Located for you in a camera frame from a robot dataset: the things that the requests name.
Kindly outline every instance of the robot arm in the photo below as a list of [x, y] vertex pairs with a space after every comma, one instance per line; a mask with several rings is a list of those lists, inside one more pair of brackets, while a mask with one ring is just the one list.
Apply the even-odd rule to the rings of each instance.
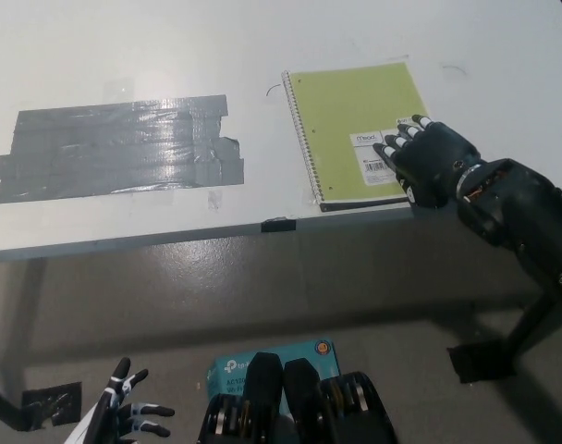
[[412, 203], [438, 208], [453, 200], [459, 219], [513, 252], [546, 292], [562, 297], [562, 192], [511, 159], [485, 162], [448, 126], [414, 116], [398, 136], [373, 147], [396, 172]]

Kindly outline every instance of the white fingertip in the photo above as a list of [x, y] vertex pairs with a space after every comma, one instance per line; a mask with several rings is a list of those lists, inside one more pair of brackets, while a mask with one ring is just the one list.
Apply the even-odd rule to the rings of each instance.
[[416, 136], [419, 132], [421, 132], [421, 131], [418, 128], [415, 128], [415, 127], [408, 127], [407, 128], [407, 133], [409, 134], [410, 137]]
[[396, 150], [394, 148], [392, 148], [391, 146], [386, 146], [384, 148], [384, 154], [388, 156], [388, 158], [391, 158], [392, 155], [396, 152]]
[[404, 137], [396, 137], [396, 144], [402, 148], [404, 144], [408, 142]]
[[419, 120], [419, 123], [423, 128], [427, 128], [430, 124], [433, 123], [433, 121], [428, 117], [423, 117], [421, 120]]

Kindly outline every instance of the notebook label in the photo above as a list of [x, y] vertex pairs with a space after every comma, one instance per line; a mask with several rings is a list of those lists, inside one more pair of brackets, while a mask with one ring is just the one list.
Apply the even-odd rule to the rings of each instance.
[[350, 139], [363, 175], [363, 181], [368, 187], [396, 181], [394, 172], [373, 149], [374, 143], [384, 141], [380, 131], [351, 134]]

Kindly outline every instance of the spiral binding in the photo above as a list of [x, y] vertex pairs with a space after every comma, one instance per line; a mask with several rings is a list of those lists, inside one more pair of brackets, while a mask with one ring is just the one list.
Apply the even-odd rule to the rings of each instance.
[[296, 131], [298, 132], [299, 146], [301, 147], [303, 158], [306, 161], [306, 169], [308, 170], [308, 176], [310, 177], [310, 184], [312, 185], [316, 202], [321, 204], [324, 201], [324, 194], [320, 185], [320, 178], [318, 177], [316, 168], [314, 167], [314, 159], [312, 151], [310, 150], [310, 144], [306, 138], [306, 130], [303, 128], [303, 123], [301, 122], [301, 117], [299, 116], [298, 101], [293, 93], [293, 86], [291, 85], [291, 79], [289, 78], [288, 71], [283, 72], [283, 86], [285, 86], [287, 99], [289, 100], [289, 109], [291, 110], [293, 125], [296, 127]]

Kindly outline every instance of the robotic hand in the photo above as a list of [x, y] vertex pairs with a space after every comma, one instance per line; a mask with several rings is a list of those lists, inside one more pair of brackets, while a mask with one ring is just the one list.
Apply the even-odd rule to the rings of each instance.
[[375, 152], [396, 172], [397, 180], [418, 206], [439, 208], [456, 197], [459, 179], [483, 164], [474, 145], [443, 123], [413, 116], [419, 125], [398, 125], [399, 136], [386, 136]]
[[485, 162], [476, 148], [443, 123], [413, 116], [398, 136], [373, 146], [419, 206], [458, 204], [461, 221], [493, 245], [515, 252], [546, 293], [562, 297], [562, 191], [526, 166]]
[[135, 439], [123, 439], [132, 432], [150, 432], [167, 438], [170, 431], [143, 418], [145, 414], [173, 416], [174, 410], [156, 404], [133, 403], [121, 406], [128, 394], [145, 379], [149, 372], [129, 376], [129, 358], [123, 358], [115, 369], [98, 403], [79, 422], [66, 444], [133, 444]]

